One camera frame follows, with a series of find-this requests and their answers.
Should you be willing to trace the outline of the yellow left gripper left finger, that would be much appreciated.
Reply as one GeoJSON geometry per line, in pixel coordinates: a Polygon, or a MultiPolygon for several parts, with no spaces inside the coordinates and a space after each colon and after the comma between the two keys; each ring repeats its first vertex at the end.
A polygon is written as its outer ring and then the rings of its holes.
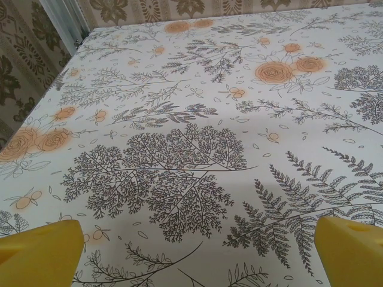
{"type": "Polygon", "coordinates": [[[83,245],[77,220],[0,238],[0,287],[71,287],[83,245]]]}

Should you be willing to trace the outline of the floral printed tablecloth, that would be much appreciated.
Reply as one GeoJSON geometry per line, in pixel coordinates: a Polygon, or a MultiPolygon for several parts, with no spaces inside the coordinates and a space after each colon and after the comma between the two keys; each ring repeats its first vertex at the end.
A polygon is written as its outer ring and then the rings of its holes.
{"type": "Polygon", "coordinates": [[[322,216],[383,227],[383,0],[97,28],[0,152],[69,287],[330,287],[322,216]]]}

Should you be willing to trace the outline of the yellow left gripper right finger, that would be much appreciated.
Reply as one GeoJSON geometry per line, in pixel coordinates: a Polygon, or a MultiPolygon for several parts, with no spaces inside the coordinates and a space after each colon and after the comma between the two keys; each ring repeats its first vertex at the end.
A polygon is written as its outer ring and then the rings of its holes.
{"type": "Polygon", "coordinates": [[[331,287],[383,287],[383,228],[325,216],[314,243],[331,287]]]}

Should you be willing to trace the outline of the aluminium corner post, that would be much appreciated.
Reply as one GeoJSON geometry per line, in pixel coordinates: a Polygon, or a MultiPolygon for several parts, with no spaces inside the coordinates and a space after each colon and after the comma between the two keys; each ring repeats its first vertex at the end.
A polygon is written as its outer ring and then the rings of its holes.
{"type": "Polygon", "coordinates": [[[39,2],[69,54],[73,56],[90,33],[79,0],[39,0],[39,2]]]}

